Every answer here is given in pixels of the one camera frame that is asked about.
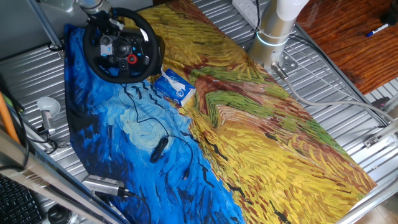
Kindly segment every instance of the yellow wheat field pattern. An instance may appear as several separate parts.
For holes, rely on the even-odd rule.
[[[181,114],[246,223],[334,223],[376,184],[190,1],[139,12],[165,42],[164,69],[197,89]],[[127,27],[134,27],[125,21]]]

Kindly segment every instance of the white hose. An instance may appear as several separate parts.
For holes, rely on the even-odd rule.
[[[386,112],[380,110],[379,108],[375,108],[374,106],[371,106],[369,104],[366,103],[362,103],[362,102],[357,102],[357,101],[336,101],[336,102],[324,102],[324,103],[315,103],[315,102],[311,102],[308,101],[304,98],[302,98],[293,88],[292,84],[290,83],[290,81],[288,79],[284,80],[287,84],[287,86],[290,88],[290,90],[292,90],[292,93],[297,97],[297,99],[299,99],[301,102],[311,105],[311,106],[334,106],[334,105],[357,105],[357,106],[362,106],[365,108],[369,108],[370,110],[373,110],[375,113],[378,113],[379,115],[382,115],[383,117],[385,117],[387,120],[394,122],[394,119],[391,118],[391,116],[389,116]]]

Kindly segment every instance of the white bracket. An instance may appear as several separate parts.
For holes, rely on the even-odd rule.
[[[374,144],[381,142],[383,139],[388,138],[392,134],[398,131],[398,120],[394,121],[393,123],[389,124],[383,130],[379,131],[378,133],[371,136],[368,140],[363,142],[367,148],[373,146]]]

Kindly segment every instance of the red button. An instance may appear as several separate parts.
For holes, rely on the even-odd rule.
[[[138,61],[137,56],[133,54],[127,56],[127,62],[129,62],[130,64],[134,65],[135,63],[137,63],[137,61]]]

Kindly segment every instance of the power strip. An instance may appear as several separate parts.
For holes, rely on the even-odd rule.
[[[257,7],[250,0],[232,0],[232,5],[244,17],[253,29],[256,29],[258,17]]]

